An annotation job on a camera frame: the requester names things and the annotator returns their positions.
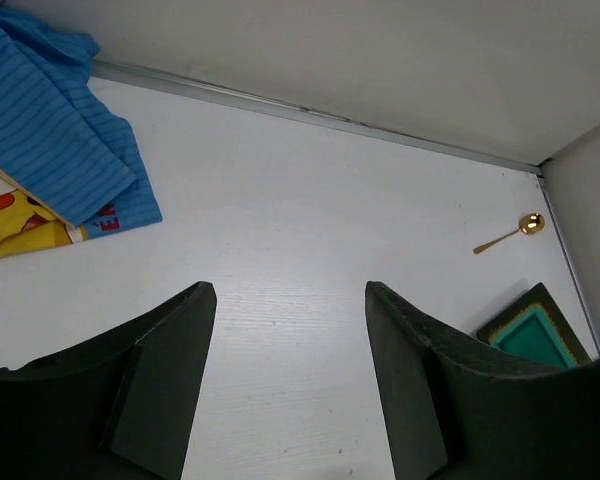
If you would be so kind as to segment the green square ceramic plate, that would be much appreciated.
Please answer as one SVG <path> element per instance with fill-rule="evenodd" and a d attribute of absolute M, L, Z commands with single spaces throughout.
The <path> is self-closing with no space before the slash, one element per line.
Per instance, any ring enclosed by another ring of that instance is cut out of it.
<path fill-rule="evenodd" d="M 591 358 L 543 283 L 536 284 L 475 332 L 508 354 L 559 368 Z"/>

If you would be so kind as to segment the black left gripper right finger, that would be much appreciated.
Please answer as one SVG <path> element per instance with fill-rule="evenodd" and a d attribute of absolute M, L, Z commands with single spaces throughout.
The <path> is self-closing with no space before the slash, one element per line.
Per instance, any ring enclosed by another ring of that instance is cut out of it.
<path fill-rule="evenodd" d="M 397 478 L 600 479 L 600 359 L 510 355 L 377 281 L 365 316 Z"/>

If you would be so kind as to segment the blue Pikachu placemat cloth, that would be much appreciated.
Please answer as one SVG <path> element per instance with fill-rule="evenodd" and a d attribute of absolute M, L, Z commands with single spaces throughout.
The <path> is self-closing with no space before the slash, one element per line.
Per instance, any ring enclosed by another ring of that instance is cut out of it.
<path fill-rule="evenodd" d="M 89 89 L 98 51 L 0 7 L 0 258 L 162 219 L 130 124 Z"/>

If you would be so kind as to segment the gold spoon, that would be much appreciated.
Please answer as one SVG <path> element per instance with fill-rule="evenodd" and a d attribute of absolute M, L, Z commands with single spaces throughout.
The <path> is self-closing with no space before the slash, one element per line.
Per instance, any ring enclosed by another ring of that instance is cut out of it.
<path fill-rule="evenodd" d="M 514 231 L 511 231 L 511 232 L 509 232 L 505 235 L 502 235 L 494 240 L 491 240 L 489 242 L 486 242 L 482 245 L 475 247 L 473 249 L 473 254 L 479 255 L 479 254 L 485 252 L 486 250 L 488 250 L 489 248 L 497 245 L 498 243 L 500 243 L 516 234 L 523 234 L 523 235 L 527 235 L 527 236 L 535 235 L 535 234 L 541 232 L 545 226 L 546 226 L 546 219 L 541 213 L 534 212 L 534 213 L 527 214 L 519 219 L 518 226 Z"/>

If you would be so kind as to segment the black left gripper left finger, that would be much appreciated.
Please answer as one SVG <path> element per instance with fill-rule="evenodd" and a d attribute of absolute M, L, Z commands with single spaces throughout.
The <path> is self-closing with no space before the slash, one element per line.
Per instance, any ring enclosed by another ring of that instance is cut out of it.
<path fill-rule="evenodd" d="M 0 368 L 0 479 L 178 479 L 216 313 L 198 282 L 153 310 Z"/>

